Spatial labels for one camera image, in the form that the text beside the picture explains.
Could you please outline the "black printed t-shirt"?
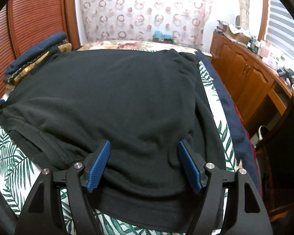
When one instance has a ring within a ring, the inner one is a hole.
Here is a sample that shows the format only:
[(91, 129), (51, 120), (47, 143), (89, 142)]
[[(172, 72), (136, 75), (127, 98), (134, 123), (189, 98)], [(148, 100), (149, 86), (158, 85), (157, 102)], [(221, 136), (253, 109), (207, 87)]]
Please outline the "black printed t-shirt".
[(184, 233), (202, 197), (178, 142), (221, 169), (224, 148), (194, 54), (53, 49), (15, 87), (0, 125), (41, 168), (65, 170), (109, 141), (91, 206), (112, 218)]

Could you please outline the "palm leaf bed sheet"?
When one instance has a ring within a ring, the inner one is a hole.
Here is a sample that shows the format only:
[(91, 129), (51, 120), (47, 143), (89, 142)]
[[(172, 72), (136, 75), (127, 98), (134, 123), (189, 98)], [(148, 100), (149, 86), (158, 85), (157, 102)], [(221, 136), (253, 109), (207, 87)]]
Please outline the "palm leaf bed sheet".
[[(213, 66), (200, 62), (199, 70), (224, 147), (226, 169), (235, 171), (234, 134), (228, 116), (234, 107), (226, 106), (231, 97)], [(17, 218), (40, 171), (0, 126), (0, 234), (14, 234)]]

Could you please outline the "navy fleece blanket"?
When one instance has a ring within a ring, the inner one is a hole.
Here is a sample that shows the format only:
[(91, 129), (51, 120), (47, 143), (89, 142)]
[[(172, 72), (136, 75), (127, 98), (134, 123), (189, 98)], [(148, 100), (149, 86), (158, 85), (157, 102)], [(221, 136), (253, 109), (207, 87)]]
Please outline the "navy fleece blanket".
[(198, 49), (195, 54), (201, 60), (199, 73), (224, 149), (226, 170), (235, 172), (239, 168), (244, 168), (259, 194), (262, 195), (255, 149), (249, 141), (248, 133), (240, 121), (235, 105), (205, 54)]

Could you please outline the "navy folded garment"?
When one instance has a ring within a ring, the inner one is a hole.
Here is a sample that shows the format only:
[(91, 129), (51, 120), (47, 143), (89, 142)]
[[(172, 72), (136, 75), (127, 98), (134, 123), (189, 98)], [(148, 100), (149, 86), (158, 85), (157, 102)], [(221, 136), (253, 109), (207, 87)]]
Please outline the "navy folded garment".
[(32, 61), (34, 58), (41, 55), (43, 52), (46, 52), (49, 48), (53, 47), (54, 45), (64, 42), (66, 38), (67, 33), (61, 31), (40, 41), (39, 43), (35, 44), (34, 46), (26, 50), (25, 53), (23, 53), (14, 62), (12, 62), (5, 70), (4, 74), (11, 75), (15, 73), (27, 62)]

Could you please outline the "brown louvered wardrobe door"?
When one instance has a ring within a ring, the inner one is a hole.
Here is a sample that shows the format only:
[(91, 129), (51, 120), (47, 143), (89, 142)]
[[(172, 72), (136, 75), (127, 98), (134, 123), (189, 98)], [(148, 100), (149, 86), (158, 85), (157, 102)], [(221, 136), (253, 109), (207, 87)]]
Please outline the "brown louvered wardrobe door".
[(0, 98), (7, 67), (33, 45), (63, 31), (73, 48), (80, 46), (75, 0), (8, 0), (0, 10)]

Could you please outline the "wooden sideboard cabinet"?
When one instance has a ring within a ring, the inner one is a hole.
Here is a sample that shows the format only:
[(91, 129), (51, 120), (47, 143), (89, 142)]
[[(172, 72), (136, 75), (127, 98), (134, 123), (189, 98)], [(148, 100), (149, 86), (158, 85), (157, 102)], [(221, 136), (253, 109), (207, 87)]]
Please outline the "wooden sideboard cabinet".
[(220, 33), (213, 33), (210, 52), (212, 65), (249, 134), (255, 134), (260, 126), (272, 128), (292, 96), (284, 80), (256, 54)]

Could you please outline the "spare black gripper on cabinet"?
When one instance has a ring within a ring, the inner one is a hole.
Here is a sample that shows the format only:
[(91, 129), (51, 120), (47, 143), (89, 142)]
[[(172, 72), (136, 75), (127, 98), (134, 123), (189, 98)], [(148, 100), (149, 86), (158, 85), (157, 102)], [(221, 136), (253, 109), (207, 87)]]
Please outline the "spare black gripper on cabinet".
[(294, 92), (294, 71), (283, 67), (282, 69), (278, 69), (277, 73), (278, 76), (292, 89), (292, 92)]

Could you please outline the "circle patterned sheer curtain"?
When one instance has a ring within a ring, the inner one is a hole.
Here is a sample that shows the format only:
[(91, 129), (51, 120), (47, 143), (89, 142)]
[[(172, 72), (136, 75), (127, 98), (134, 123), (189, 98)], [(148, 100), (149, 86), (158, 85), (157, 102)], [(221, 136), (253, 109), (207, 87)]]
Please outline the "circle patterned sheer curtain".
[(156, 30), (174, 44), (202, 49), (213, 0), (79, 0), (85, 36), (105, 40), (152, 41)]

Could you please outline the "pink bottle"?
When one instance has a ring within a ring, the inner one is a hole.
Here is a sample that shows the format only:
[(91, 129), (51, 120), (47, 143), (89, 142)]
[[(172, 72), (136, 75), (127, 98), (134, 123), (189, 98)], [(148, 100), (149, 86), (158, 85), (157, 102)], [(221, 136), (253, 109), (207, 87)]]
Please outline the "pink bottle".
[(270, 55), (270, 48), (271, 48), (271, 42), (266, 41), (263, 44), (261, 44), (261, 53), (260, 57), (265, 58)]

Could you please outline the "cardboard box on cabinet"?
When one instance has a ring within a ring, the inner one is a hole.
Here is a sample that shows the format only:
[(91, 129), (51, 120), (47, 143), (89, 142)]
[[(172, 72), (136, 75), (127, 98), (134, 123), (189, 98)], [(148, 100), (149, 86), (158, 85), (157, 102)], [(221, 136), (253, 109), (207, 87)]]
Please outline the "cardboard box on cabinet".
[(243, 28), (237, 28), (233, 24), (228, 24), (224, 35), (230, 39), (232, 42), (241, 42), (244, 45), (247, 45), (251, 36), (248, 31)]

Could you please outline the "box with blue cloth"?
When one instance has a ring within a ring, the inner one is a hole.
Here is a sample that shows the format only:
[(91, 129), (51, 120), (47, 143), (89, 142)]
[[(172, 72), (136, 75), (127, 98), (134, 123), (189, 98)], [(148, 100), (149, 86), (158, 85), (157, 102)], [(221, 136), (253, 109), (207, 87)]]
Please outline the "box with blue cloth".
[(172, 35), (164, 34), (161, 31), (156, 30), (153, 34), (153, 42), (159, 42), (159, 43), (168, 43), (173, 44), (174, 39)]

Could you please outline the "grey zebra window blind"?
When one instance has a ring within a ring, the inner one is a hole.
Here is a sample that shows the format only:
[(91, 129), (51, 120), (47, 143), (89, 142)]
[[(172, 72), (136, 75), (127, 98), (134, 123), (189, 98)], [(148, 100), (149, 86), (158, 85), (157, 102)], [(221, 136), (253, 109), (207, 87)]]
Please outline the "grey zebra window blind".
[(265, 39), (294, 60), (294, 19), (280, 0), (268, 0)]

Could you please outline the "tied beige curtain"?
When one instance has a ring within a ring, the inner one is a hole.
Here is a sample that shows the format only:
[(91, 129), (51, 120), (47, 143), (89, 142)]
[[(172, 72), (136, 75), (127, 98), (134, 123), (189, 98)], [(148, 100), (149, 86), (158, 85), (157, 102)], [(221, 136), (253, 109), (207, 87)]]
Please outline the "tied beige curtain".
[(247, 30), (249, 28), (250, 0), (239, 0), (240, 3), (240, 26)]

